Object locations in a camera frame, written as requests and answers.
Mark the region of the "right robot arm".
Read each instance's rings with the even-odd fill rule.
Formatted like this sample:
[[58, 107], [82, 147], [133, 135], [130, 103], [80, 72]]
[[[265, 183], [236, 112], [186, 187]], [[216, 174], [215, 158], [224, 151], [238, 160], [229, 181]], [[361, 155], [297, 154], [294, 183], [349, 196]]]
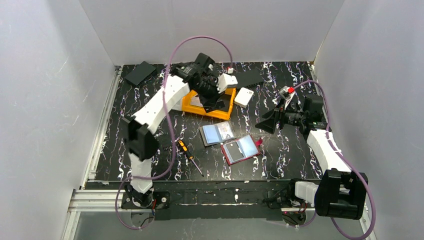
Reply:
[[297, 127], [324, 171], [319, 184], [293, 180], [288, 197], [309, 203], [322, 217], [358, 220], [363, 214], [367, 191], [361, 178], [340, 158], [341, 150], [335, 143], [328, 143], [334, 138], [327, 127], [323, 106], [323, 97], [315, 94], [305, 96], [302, 109], [290, 107], [282, 99], [255, 127], [270, 134], [285, 125]]

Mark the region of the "red card holder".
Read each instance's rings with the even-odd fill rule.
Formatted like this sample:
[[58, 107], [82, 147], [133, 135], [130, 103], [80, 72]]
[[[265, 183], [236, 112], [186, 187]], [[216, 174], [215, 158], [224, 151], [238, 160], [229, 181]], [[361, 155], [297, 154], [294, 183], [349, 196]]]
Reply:
[[[243, 158], [240, 159], [239, 161], [230, 162], [229, 155], [228, 155], [227, 148], [226, 148], [226, 144], [231, 143], [231, 142], [237, 142], [238, 146], [239, 146], [239, 148], [240, 148], [240, 150], [243, 154]], [[263, 143], [263, 139], [261, 137], [258, 140], [255, 140], [252, 135], [246, 135], [246, 136], [241, 137], [239, 139], [232, 140], [230, 142], [224, 143], [221, 146], [221, 151], [222, 151], [222, 153], [225, 157], [227, 164], [231, 166], [231, 165], [237, 164], [239, 162], [243, 162], [247, 159], [250, 159], [250, 158], [253, 158], [253, 157], [260, 155], [261, 152], [260, 152], [259, 147], [262, 145], [262, 143]]]

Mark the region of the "black VIP card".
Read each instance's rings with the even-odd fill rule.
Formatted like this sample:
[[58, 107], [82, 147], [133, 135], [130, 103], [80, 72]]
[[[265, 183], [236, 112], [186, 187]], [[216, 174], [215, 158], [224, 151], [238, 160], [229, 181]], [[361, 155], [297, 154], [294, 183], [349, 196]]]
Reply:
[[229, 142], [225, 146], [231, 163], [235, 163], [244, 157], [237, 141]]
[[216, 110], [221, 110], [226, 107], [225, 102], [219, 98], [208, 99], [202, 105], [206, 113], [210, 113]]

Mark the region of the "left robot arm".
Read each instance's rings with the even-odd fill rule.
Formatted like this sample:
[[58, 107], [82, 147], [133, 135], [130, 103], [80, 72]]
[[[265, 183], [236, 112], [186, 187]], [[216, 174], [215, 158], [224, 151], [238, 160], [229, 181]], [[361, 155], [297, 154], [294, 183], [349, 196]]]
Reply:
[[224, 107], [220, 97], [238, 82], [233, 69], [217, 75], [215, 61], [199, 53], [195, 61], [169, 64], [161, 89], [130, 118], [125, 118], [127, 132], [124, 143], [131, 163], [130, 184], [125, 193], [141, 207], [153, 202], [152, 158], [159, 149], [155, 133], [163, 120], [169, 120], [169, 112], [190, 93], [195, 91], [206, 112]]

